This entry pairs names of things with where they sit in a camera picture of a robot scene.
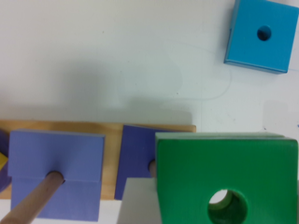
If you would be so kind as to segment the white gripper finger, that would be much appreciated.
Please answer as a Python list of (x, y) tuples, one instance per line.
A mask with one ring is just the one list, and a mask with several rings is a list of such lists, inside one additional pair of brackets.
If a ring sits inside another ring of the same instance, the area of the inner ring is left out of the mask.
[(128, 178), (117, 224), (162, 224), (155, 178)]

